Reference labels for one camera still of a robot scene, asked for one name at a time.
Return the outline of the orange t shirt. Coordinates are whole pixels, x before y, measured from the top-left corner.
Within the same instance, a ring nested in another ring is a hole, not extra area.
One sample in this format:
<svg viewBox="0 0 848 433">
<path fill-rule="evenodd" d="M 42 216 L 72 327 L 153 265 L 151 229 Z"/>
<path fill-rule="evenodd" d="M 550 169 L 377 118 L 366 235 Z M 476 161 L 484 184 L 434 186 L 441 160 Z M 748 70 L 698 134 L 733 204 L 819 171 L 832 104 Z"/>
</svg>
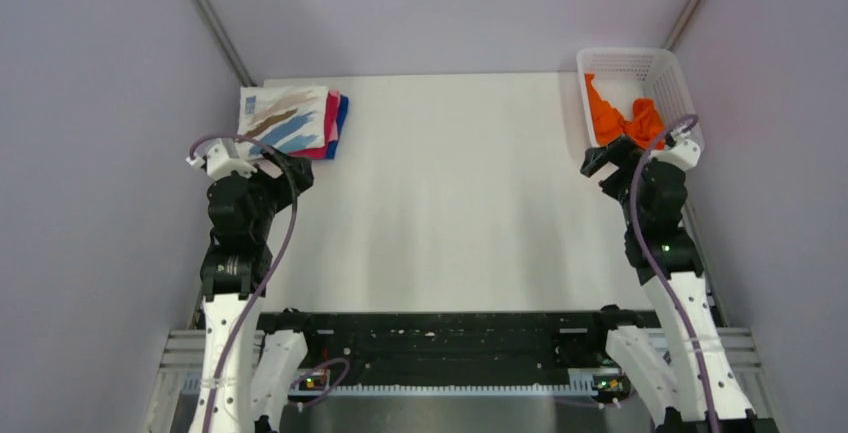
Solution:
<svg viewBox="0 0 848 433">
<path fill-rule="evenodd" d="M 620 136 L 627 136 L 639 147 L 647 148 L 665 128 L 654 101 L 650 98 L 635 99 L 631 107 L 632 118 L 626 119 L 598 93 L 593 85 L 594 78 L 591 73 L 584 75 L 591 126 L 598 145 L 606 146 Z"/>
</svg>

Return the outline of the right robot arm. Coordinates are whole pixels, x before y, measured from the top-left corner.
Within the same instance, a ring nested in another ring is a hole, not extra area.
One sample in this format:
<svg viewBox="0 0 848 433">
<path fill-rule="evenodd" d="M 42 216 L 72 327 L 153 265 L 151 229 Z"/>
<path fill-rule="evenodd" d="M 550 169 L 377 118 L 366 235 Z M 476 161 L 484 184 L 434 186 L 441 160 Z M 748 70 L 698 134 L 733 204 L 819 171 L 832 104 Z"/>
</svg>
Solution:
<svg viewBox="0 0 848 433">
<path fill-rule="evenodd" d="M 697 248 L 683 227 L 686 173 L 701 155 L 692 140 L 646 151 L 622 136 L 586 150 L 580 172 L 612 165 L 602 192 L 622 208 L 625 254 L 659 320 L 668 353 L 646 329 L 604 326 L 586 338 L 589 357 L 616 364 L 635 388 L 657 432 L 775 432 L 732 370 L 708 302 Z"/>
</svg>

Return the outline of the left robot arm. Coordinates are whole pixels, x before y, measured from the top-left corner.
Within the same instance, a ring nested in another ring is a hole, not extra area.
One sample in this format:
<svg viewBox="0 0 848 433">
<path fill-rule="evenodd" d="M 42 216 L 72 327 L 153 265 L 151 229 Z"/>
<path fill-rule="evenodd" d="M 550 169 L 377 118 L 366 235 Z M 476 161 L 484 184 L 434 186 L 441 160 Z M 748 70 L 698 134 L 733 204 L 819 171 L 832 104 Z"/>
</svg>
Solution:
<svg viewBox="0 0 848 433">
<path fill-rule="evenodd" d="M 314 184 L 310 160 L 264 153 L 278 167 L 273 177 L 217 145 L 188 163 L 212 180 L 207 213 L 210 243 L 200 268 L 204 351 L 193 432 L 251 432 L 261 418 L 252 407 L 254 341 L 274 271 L 268 236 L 274 218 L 297 209 Z"/>
</svg>

